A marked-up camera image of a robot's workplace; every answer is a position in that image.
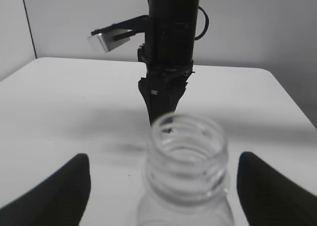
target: bottle opening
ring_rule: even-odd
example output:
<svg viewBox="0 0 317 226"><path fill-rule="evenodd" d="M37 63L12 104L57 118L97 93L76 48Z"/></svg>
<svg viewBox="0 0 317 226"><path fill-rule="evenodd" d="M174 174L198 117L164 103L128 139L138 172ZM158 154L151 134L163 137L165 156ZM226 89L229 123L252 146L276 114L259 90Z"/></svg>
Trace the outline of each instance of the bottle opening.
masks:
<svg viewBox="0 0 317 226"><path fill-rule="evenodd" d="M169 113L152 126L146 180L172 205L206 205L223 191L227 161L227 139L217 123Z"/></svg>
<svg viewBox="0 0 317 226"><path fill-rule="evenodd" d="M202 164L226 152L223 129L213 120L169 113L152 126L152 147L161 155L181 163Z"/></svg>

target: black curved object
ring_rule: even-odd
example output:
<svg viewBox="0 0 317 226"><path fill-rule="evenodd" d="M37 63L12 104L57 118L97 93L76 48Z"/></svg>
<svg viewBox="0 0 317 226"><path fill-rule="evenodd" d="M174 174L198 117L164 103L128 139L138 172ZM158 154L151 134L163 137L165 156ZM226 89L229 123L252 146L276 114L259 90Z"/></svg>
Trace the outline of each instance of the black curved object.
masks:
<svg viewBox="0 0 317 226"><path fill-rule="evenodd" d="M0 226L77 226L90 190L89 159L86 154L78 154L41 184L0 209Z"/></svg>
<svg viewBox="0 0 317 226"><path fill-rule="evenodd" d="M250 226L317 226L317 197L253 153L240 157L237 191Z"/></svg>

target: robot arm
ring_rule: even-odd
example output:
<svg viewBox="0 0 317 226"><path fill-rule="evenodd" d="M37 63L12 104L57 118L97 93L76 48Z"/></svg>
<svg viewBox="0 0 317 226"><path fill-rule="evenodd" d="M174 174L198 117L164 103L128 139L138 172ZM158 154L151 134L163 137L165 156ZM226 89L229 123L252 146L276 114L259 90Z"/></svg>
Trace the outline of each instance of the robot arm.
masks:
<svg viewBox="0 0 317 226"><path fill-rule="evenodd" d="M110 52L131 36L145 33L138 61L146 64L147 75L139 81L139 90L153 123L162 114L175 111L193 73L194 42L206 33L209 19L198 6L199 0L148 1L149 15L95 30L88 40L95 50ZM206 23L202 34L195 37L198 9L204 13Z"/></svg>

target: silver metal block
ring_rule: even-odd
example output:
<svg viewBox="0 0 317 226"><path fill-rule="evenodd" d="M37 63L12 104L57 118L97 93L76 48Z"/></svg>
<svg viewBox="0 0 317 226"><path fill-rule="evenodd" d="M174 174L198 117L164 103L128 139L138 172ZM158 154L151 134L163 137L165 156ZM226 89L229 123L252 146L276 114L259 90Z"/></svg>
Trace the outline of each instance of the silver metal block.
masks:
<svg viewBox="0 0 317 226"><path fill-rule="evenodd" d="M88 37L88 42L95 52L108 53L111 50L130 41L130 38L124 38L118 41L113 40L114 36L123 34L126 32L128 31L124 29L116 29L107 33L96 34L96 35Z"/></svg>

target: white tabletop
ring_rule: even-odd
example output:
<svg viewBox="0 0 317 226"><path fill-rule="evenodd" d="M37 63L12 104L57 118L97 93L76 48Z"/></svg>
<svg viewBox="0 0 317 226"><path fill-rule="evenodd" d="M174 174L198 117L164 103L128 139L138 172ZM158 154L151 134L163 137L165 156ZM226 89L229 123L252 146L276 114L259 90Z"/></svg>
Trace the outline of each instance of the white tabletop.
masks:
<svg viewBox="0 0 317 226"><path fill-rule="evenodd" d="M236 225L247 225L235 189L238 158L252 151L317 194L317 132L267 71L195 66L178 113L212 116L229 136L228 195ZM0 207L77 153L90 158L92 191L82 226L122 226L142 188L150 125L137 62L41 58L0 82Z"/></svg>

